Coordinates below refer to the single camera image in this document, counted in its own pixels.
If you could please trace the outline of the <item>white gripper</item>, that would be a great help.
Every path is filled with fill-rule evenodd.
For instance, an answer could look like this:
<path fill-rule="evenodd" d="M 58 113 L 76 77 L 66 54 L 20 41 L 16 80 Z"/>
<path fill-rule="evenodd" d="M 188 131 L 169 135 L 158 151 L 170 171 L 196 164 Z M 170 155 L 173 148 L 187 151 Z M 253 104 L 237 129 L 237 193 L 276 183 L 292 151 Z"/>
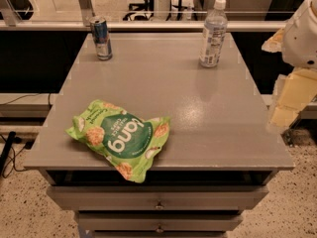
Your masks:
<path fill-rule="evenodd" d="M 268 126 L 274 129 L 288 128 L 317 95 L 317 0 L 304 0 L 262 50 L 278 53 L 281 44 L 282 59 L 295 69 L 275 82 L 268 111 Z"/>

